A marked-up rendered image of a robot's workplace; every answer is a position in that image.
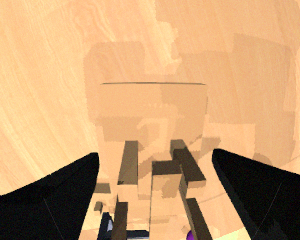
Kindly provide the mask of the purple ball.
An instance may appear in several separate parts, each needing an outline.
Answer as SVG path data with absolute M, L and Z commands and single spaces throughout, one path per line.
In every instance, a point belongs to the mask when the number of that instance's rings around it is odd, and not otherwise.
M 191 231 L 187 233 L 186 240 L 194 240 L 193 233 L 191 233 Z

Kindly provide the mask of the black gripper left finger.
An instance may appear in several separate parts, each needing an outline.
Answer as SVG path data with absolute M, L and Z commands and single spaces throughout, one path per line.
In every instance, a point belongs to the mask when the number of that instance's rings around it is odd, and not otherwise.
M 99 156 L 90 152 L 42 179 L 0 196 L 0 240 L 79 240 Z

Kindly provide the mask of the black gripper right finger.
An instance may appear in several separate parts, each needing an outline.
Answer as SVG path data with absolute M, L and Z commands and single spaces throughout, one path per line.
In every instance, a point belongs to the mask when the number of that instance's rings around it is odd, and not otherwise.
M 211 163 L 250 240 L 300 240 L 300 173 L 222 148 Z

